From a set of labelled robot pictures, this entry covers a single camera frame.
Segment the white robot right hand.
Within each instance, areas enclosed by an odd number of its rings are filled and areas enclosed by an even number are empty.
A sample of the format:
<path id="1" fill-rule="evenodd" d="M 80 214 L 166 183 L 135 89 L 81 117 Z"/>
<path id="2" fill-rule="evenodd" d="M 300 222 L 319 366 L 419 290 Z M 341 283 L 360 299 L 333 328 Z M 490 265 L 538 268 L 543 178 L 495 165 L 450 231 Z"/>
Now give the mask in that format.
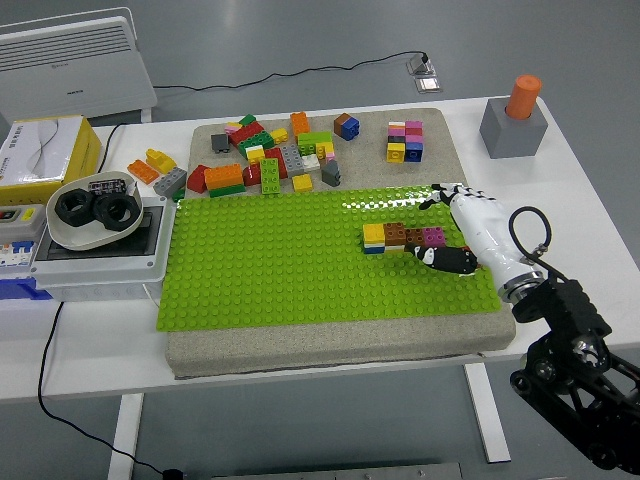
<path id="1" fill-rule="evenodd" d="M 524 299 L 543 282 L 540 269 L 521 261 L 508 231 L 507 213 L 495 198 L 459 183 L 441 183 L 432 186 L 419 208 L 426 210 L 438 203 L 449 206 L 467 248 L 408 243 L 406 252 L 432 269 L 449 273 L 470 274 L 477 266 L 485 266 L 492 274 L 498 296 L 511 304 Z"/>

